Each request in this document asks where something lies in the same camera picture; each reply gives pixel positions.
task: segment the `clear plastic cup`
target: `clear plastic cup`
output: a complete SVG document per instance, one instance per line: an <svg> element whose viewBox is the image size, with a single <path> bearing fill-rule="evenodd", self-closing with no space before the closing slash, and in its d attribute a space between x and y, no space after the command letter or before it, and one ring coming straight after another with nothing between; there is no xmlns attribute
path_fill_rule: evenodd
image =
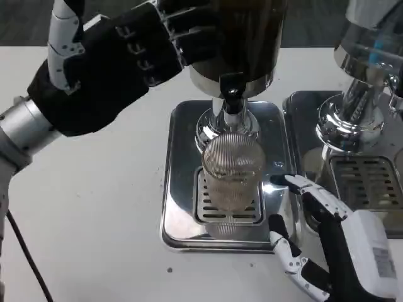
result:
<svg viewBox="0 0 403 302"><path fill-rule="evenodd" d="M226 133L214 138L202 155L212 204L224 211L240 211L256 196L266 158L255 139Z"/></svg>

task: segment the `stainless steel tray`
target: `stainless steel tray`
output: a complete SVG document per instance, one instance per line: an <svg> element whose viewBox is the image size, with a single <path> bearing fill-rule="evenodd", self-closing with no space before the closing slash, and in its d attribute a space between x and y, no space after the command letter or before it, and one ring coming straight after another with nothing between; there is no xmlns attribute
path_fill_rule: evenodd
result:
<svg viewBox="0 0 403 302"><path fill-rule="evenodd" d="M248 108L259 122L259 142L268 163L257 188L255 207L246 213L217 214L200 219L199 188L201 154L196 147L196 123L211 107L211 101L185 101L172 112L166 160L166 177L161 219L161 237L180 251L271 252L268 215L281 213L292 240L299 242L298 204L288 190L270 184L272 174L292 172L290 153L281 111L268 102L249 102Z"/></svg>
<svg viewBox="0 0 403 302"><path fill-rule="evenodd" d="M299 91L284 103L285 125L292 165L352 209L366 209L381 217L389 238L403 238L403 121L393 118L388 97L380 100L385 126L377 143L365 153L345 155L324 149L315 126L319 106L339 91ZM304 211L315 229L315 221Z"/></svg>

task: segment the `drip tray grate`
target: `drip tray grate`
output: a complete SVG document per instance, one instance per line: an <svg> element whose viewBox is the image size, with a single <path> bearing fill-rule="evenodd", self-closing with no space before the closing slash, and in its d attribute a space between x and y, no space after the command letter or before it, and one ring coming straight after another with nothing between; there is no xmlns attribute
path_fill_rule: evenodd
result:
<svg viewBox="0 0 403 302"><path fill-rule="evenodd" d="M336 155L330 159L340 198L354 210L403 210L403 195L384 157Z"/></svg>
<svg viewBox="0 0 403 302"><path fill-rule="evenodd" d="M197 173L197 188L194 207L195 218L202 223L236 223L242 225L256 225L263 220L259 188L256 188L256 197L243 211L222 211L216 208L209 197L208 187L204 178L203 169Z"/></svg>

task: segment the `chrome tap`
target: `chrome tap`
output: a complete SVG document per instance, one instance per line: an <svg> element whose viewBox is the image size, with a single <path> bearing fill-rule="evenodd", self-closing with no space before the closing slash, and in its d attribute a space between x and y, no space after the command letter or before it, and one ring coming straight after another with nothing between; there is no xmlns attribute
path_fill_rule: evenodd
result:
<svg viewBox="0 0 403 302"><path fill-rule="evenodd" d="M353 80L321 106L316 132L334 150L360 153L382 134L385 88L391 113L403 113L403 1L350 0L334 58Z"/></svg>

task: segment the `table surface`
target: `table surface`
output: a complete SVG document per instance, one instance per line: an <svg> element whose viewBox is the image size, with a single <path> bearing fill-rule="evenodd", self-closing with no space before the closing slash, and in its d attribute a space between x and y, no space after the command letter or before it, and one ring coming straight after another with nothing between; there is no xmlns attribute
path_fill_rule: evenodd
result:
<svg viewBox="0 0 403 302"><path fill-rule="evenodd" d="M0 47L0 111L26 95L45 57L43 47ZM281 106L347 80L330 48L282 48L273 84L253 99ZM10 209L55 301L311 301L273 255L180 254L161 242L169 115L188 99L208 97L186 69L104 130L56 140L11 181ZM403 288L403 242L390 244ZM318 238L306 234L302 248L323 265ZM1 260L6 301L45 301L8 223Z"/></svg>

